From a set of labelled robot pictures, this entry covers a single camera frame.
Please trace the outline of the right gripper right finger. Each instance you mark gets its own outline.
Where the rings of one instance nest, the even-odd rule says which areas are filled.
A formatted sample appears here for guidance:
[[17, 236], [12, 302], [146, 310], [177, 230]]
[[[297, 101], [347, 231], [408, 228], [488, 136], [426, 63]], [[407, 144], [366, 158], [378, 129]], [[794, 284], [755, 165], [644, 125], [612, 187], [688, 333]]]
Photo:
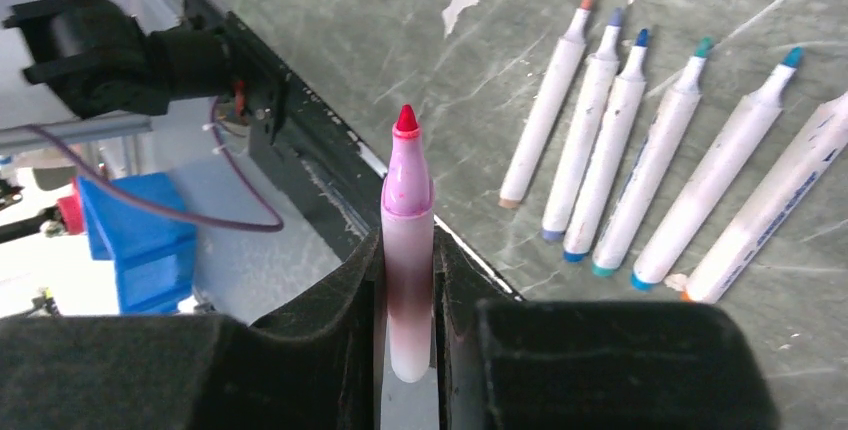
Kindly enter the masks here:
[[434, 237], [443, 429], [775, 429], [739, 326], [663, 301], [524, 301]]

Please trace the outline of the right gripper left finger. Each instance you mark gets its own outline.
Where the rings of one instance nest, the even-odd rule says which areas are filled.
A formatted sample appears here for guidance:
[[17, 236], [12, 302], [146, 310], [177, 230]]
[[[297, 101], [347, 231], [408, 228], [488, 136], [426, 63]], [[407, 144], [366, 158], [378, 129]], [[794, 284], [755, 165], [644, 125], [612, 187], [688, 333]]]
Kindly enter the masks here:
[[222, 314], [7, 317], [5, 429], [376, 429], [382, 239], [244, 324]]

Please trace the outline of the purple pink highlighter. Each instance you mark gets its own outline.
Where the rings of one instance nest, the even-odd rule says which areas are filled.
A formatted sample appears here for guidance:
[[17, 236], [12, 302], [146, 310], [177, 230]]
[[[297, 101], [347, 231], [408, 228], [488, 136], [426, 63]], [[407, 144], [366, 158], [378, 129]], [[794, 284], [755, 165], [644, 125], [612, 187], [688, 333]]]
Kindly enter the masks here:
[[414, 383], [431, 358], [435, 190], [422, 130], [411, 105], [392, 127], [392, 152], [381, 192], [388, 343], [394, 374]]

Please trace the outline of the white pen blue cap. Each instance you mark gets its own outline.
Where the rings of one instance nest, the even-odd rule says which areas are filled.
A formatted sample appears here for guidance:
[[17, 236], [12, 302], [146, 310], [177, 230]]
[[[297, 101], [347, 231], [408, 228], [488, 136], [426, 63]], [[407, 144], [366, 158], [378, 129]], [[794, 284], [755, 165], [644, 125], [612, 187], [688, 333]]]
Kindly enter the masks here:
[[764, 83], [740, 99], [632, 267], [631, 284], [659, 284], [691, 243], [783, 110], [782, 92], [803, 59], [792, 48]]

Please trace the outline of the white pen orange cap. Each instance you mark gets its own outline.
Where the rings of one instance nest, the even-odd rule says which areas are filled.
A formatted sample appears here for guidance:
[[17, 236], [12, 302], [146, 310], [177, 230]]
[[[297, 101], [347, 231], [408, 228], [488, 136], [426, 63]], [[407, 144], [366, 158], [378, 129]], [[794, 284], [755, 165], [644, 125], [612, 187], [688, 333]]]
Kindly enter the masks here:
[[847, 146], [847, 95], [821, 104], [689, 275], [682, 297], [715, 303]]

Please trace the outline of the white pen green cap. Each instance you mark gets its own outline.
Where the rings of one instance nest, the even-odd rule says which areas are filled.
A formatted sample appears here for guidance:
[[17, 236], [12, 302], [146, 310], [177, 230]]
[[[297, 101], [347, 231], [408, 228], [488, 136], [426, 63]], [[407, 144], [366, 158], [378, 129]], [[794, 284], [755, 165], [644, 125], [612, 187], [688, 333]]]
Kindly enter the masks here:
[[651, 31], [641, 29], [622, 71], [614, 79], [564, 237], [563, 258], [567, 262], [576, 263], [585, 258], [598, 231], [643, 98], [646, 86], [643, 67], [650, 40]]

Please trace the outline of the white pen grey cap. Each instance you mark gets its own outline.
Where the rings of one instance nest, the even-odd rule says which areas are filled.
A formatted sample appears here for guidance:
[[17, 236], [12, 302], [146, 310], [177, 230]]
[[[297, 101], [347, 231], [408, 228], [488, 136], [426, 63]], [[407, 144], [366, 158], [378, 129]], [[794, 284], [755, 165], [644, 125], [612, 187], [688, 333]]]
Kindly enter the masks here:
[[619, 68], [618, 38], [624, 20], [625, 10], [616, 8], [597, 49], [586, 58], [583, 82], [543, 212], [541, 236], [546, 241], [562, 240], [568, 226]]

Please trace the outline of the white pen orange tip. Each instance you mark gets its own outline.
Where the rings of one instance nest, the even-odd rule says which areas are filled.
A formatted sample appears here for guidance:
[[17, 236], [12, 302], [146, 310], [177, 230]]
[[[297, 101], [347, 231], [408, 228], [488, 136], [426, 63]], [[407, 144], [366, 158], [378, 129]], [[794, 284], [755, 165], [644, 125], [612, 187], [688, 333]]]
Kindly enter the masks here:
[[558, 40], [544, 72], [499, 192], [498, 204], [514, 209], [523, 201], [553, 125], [586, 48], [585, 27], [594, 0], [582, 0]]

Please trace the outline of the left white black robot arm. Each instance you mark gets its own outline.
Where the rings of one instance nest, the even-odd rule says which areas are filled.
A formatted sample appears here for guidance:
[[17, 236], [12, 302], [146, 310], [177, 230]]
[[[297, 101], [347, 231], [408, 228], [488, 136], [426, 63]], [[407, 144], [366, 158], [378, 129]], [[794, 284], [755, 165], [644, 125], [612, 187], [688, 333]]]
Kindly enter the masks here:
[[146, 34], [110, 0], [36, 0], [12, 6], [6, 29], [19, 30], [33, 58], [23, 69], [81, 119], [124, 111], [167, 113], [171, 102], [230, 90], [229, 46], [211, 29], [180, 25]]

